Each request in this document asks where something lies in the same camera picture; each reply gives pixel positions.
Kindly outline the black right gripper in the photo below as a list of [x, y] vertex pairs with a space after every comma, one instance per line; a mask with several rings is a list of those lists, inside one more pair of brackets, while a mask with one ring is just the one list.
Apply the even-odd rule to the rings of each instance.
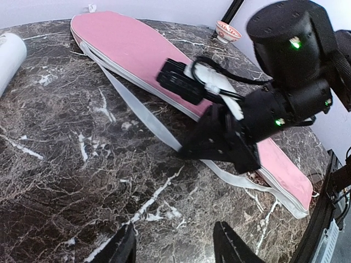
[[237, 120], [223, 104], [209, 106], [185, 138], [179, 155], [233, 163], [237, 172], [261, 168], [258, 143], [293, 126], [311, 125], [328, 111], [332, 95], [326, 81], [313, 81], [298, 89], [270, 82], [249, 93], [240, 103], [244, 119]]

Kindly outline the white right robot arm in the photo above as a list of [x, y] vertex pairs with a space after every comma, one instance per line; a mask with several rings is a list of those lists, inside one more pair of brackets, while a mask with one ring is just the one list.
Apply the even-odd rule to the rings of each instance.
[[236, 100], [218, 95], [179, 153], [186, 159], [233, 163], [239, 173], [260, 168], [257, 143], [294, 126], [313, 124], [333, 95], [350, 109], [350, 32], [334, 31], [312, 1], [281, 1], [250, 18], [247, 33], [270, 81]]

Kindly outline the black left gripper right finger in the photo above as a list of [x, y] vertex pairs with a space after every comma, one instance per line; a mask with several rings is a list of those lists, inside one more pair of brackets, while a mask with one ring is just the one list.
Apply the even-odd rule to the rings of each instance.
[[216, 262], [263, 263], [225, 221], [217, 221], [213, 229]]

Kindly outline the white shuttlecock tube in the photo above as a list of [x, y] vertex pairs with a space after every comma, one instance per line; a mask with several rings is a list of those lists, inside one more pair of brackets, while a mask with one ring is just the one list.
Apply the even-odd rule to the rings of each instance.
[[25, 42], [14, 33], [1, 35], [1, 96], [27, 57]]

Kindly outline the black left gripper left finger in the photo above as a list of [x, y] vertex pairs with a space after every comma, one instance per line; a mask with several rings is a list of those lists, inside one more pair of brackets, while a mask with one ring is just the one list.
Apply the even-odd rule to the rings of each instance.
[[123, 225], [92, 263], [136, 263], [137, 239], [132, 223]]

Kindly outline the pink racket cover bag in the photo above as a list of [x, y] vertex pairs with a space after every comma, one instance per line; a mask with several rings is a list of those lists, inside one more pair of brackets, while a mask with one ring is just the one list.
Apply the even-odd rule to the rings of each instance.
[[[78, 14], [72, 18], [70, 28], [81, 50], [101, 67], [134, 114], [162, 142], [179, 151], [181, 144], [172, 133], [116, 76], [125, 78], [198, 121], [210, 105], [209, 101], [192, 105], [162, 88], [156, 81], [157, 74], [168, 58], [187, 66], [191, 64], [190, 59], [152, 27], [119, 13], [105, 11]], [[243, 172], [237, 175], [228, 173], [211, 160], [204, 160], [204, 164], [226, 183], [269, 192], [295, 218], [306, 217], [313, 193], [310, 180], [272, 139], [259, 142], [258, 153], [261, 161], [258, 174], [267, 182], [267, 186], [254, 183]]]

